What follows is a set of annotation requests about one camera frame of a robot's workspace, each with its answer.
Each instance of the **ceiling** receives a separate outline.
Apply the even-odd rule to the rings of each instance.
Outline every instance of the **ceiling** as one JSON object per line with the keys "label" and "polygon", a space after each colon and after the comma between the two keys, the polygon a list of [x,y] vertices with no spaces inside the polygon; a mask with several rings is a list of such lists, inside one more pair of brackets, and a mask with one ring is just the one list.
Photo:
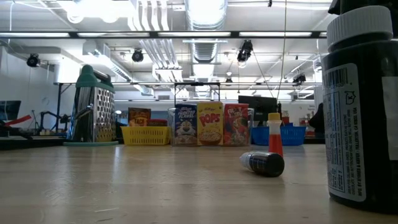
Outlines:
{"label": "ceiling", "polygon": [[[39,9],[44,7],[36,0],[15,1],[0,0],[0,30],[9,31],[128,31],[127,18],[121,17],[116,22],[108,24],[100,18],[84,18],[78,24],[68,22],[67,12],[64,9]],[[114,1],[115,7],[124,14],[130,4],[130,0]],[[287,8],[285,1],[273,0],[273,6],[267,7],[267,1],[228,0],[226,21],[224,30],[300,30],[325,31],[327,25],[335,16],[327,13],[331,0],[288,0]],[[47,1],[48,7],[60,7],[57,1]],[[10,11],[12,5],[12,16],[10,22]],[[168,0],[168,24],[171,30],[187,30],[184,0]],[[326,39],[251,39],[254,53],[248,60],[246,67],[238,69],[235,60],[236,52],[243,43],[243,39],[228,39],[227,43],[220,44],[218,49],[214,78],[224,82],[226,72],[232,73],[234,82],[262,82],[262,73],[269,82],[280,82],[280,78],[287,75],[291,70],[301,65],[300,69],[305,73],[307,81],[313,81],[313,63],[306,61],[315,59],[316,55],[327,54]],[[59,47],[83,63],[92,63],[94,68],[110,75],[115,75],[103,65],[91,62],[88,57],[82,55],[83,39],[12,39],[11,45],[22,47]],[[141,82],[156,81],[152,76],[152,61],[144,54],[143,62],[133,62],[131,55],[135,48],[142,48],[137,39],[98,39],[98,44],[107,44],[112,50],[111,57],[122,65],[131,76]],[[179,65],[182,67],[182,77],[189,79],[194,76],[192,72],[192,59],[190,47],[184,44],[182,39],[173,39],[173,46],[177,54]]]}

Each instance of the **table surface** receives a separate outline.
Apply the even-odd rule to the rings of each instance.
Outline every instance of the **table surface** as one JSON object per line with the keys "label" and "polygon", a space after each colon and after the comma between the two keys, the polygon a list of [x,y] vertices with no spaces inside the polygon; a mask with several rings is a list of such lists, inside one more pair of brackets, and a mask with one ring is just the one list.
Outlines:
{"label": "table surface", "polygon": [[398,223],[329,198],[325,147],[285,147],[278,178],[239,156],[266,147],[0,151],[1,223]]}

